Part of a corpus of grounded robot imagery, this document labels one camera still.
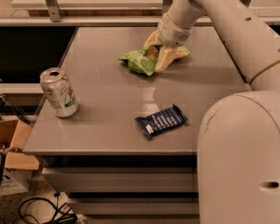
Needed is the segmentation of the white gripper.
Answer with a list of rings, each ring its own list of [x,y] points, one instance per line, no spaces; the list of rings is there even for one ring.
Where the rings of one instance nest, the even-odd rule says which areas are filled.
[[[191,35],[191,30],[185,30],[175,25],[167,13],[163,14],[157,31],[153,31],[145,42],[143,48],[163,44],[155,66],[156,72],[165,70],[176,58],[177,48],[183,46]]]

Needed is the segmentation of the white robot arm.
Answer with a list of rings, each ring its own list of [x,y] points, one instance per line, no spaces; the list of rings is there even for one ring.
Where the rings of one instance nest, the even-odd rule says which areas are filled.
[[[200,224],[280,224],[280,35],[238,0],[174,0],[148,42],[182,45],[203,15],[250,89],[203,117]]]

